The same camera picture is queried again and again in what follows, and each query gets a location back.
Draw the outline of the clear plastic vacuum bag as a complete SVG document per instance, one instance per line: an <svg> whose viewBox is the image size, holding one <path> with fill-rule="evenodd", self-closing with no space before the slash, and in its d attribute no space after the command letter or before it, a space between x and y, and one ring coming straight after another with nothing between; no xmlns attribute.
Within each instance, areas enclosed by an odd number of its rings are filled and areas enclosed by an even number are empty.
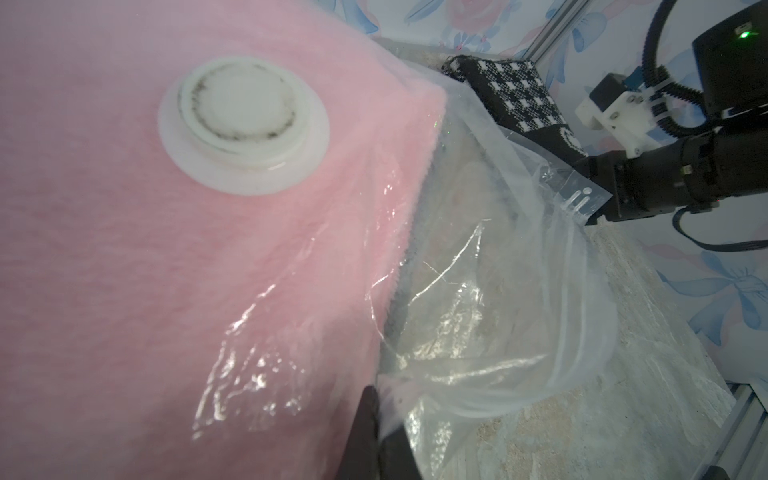
<svg viewBox="0 0 768 480"><path fill-rule="evenodd" d="M595 248L563 163L506 138L466 85L403 63L447 106L366 386L379 439L403 427L435 479L478 423L593 379L616 345L614 291L648 284L605 271L626 254Z"/></svg>

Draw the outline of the pink fluffy blanket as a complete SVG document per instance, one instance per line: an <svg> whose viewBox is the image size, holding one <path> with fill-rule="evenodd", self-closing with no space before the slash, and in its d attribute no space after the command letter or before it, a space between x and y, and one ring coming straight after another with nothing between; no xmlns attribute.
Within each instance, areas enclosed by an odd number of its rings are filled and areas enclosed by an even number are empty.
<svg viewBox="0 0 768 480"><path fill-rule="evenodd" d="M166 92L234 55L327 111L282 192L162 145ZM3 2L2 477L334 477L446 106L311 1Z"/></svg>

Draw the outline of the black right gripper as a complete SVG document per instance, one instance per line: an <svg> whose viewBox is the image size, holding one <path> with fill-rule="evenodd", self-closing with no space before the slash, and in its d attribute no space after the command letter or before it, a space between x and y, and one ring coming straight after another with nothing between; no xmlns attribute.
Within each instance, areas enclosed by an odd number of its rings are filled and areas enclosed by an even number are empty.
<svg viewBox="0 0 768 480"><path fill-rule="evenodd" d="M588 222L625 222L673 213L714 209L720 200L714 161L717 134L686 137L631 158L610 151L584 159L584 176L610 199Z"/></svg>

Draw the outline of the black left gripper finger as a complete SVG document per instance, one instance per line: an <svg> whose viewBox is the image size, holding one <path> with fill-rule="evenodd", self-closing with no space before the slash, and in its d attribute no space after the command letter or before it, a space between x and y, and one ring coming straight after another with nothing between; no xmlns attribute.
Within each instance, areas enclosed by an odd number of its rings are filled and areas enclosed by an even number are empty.
<svg viewBox="0 0 768 480"><path fill-rule="evenodd" d="M379 434L379 396L373 385L362 391L336 480L422 480L406 431Z"/></svg>

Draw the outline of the black white patterned blanket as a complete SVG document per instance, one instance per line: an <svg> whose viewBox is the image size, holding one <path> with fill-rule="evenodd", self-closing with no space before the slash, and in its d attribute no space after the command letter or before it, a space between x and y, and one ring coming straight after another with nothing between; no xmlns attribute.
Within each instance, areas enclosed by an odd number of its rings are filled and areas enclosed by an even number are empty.
<svg viewBox="0 0 768 480"><path fill-rule="evenodd" d="M495 122L533 141L587 176L588 155L530 61L458 55L441 67L468 85Z"/></svg>

